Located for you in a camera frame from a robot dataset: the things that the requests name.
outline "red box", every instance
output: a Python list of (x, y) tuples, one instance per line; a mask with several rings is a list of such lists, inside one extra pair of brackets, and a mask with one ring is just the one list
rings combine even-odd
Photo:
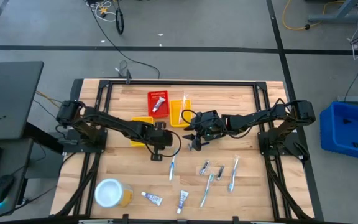
[[(165, 101), (161, 104), (160, 108), (153, 113), (153, 108), (158, 102), (160, 97), (164, 98)], [(169, 115), (169, 100), (168, 100), (168, 91), (154, 91), (147, 93), (147, 104), (149, 106), (149, 116), (153, 118), (163, 118)]]

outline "computer mouse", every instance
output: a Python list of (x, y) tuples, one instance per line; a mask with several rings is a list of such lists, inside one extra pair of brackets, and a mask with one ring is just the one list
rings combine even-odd
[(4, 175), (0, 177), (0, 203), (3, 202), (13, 186), (15, 178), (13, 175)]

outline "yellow cable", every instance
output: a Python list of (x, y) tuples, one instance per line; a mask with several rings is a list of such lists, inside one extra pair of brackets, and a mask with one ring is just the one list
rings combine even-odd
[(47, 95), (45, 95), (45, 94), (43, 94), (41, 91), (36, 91), (40, 96), (42, 96), (42, 97), (44, 97), (45, 99), (47, 99), (47, 100), (49, 100), (49, 102), (51, 102), (53, 105), (55, 105), (57, 108), (60, 108), (60, 106), (59, 105), (57, 105), (55, 102), (53, 102), (53, 100), (55, 100), (55, 99), (53, 99), (53, 98), (51, 98), (51, 97), (49, 97), (49, 96), (47, 96)]
[[(324, 5), (324, 8), (323, 8), (323, 15), (326, 13), (327, 5), (329, 5), (329, 4), (339, 4), (339, 3), (342, 4), (342, 3), (344, 3), (344, 2), (345, 2), (345, 1), (334, 1), (334, 2), (328, 2), (328, 3), (326, 3), (326, 4)], [(291, 3), (291, 0), (288, 0), (287, 4), (286, 4), (285, 7), (284, 7), (284, 11), (283, 11), (283, 25), (285, 26), (285, 28), (290, 29), (290, 30), (299, 30), (299, 31), (306, 30), (306, 26), (294, 28), (294, 27), (289, 27), (289, 26), (286, 25), (286, 23), (285, 23), (285, 12), (287, 11), (288, 5), (289, 5), (290, 3)], [(314, 24), (310, 24), (310, 28), (319, 25), (321, 22), (322, 22), (322, 21), (319, 21), (319, 22), (314, 23)]]

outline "toothpaste tube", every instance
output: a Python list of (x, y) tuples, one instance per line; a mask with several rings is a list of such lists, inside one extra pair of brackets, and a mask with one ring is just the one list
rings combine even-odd
[(153, 202), (154, 204), (160, 206), (161, 205), (161, 202), (162, 202), (162, 198), (160, 198), (159, 196), (157, 195), (153, 195), (153, 194), (149, 194), (149, 193), (146, 193), (146, 192), (142, 192), (142, 195), (149, 199), (151, 202)]
[(153, 107), (153, 113), (155, 113), (159, 108), (160, 108), (160, 106), (161, 106), (161, 104), (163, 103), (163, 102), (165, 102), (165, 98), (162, 98), (161, 96), (160, 96), (160, 98), (158, 99), (158, 101), (157, 101), (157, 103), (154, 105), (154, 107)]
[(189, 192), (181, 190), (180, 191), (180, 202), (178, 205), (177, 214), (180, 214), (181, 210), (183, 209), (183, 204), (185, 203), (185, 200), (187, 199), (187, 196), (189, 195)]

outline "toothbrush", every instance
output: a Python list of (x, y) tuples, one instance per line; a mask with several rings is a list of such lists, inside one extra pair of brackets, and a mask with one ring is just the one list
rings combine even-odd
[(213, 180), (214, 180), (214, 175), (210, 174), (209, 179), (208, 179), (208, 183), (206, 184), (206, 189), (205, 189), (205, 192), (204, 192), (204, 198), (203, 198), (203, 201), (201, 202), (200, 208), (202, 208), (204, 206), (206, 196), (208, 195), (209, 186), (212, 184)]
[(176, 156), (174, 156), (171, 161), (171, 166), (170, 166), (170, 170), (169, 170), (169, 181), (171, 181), (173, 178), (173, 168), (175, 168), (175, 157)]
[(239, 156), (236, 156), (235, 162), (234, 162), (234, 167), (233, 167), (233, 172), (231, 174), (231, 183), (229, 184), (229, 192), (232, 192), (234, 189), (234, 178), (236, 178), (238, 163), (239, 163)]

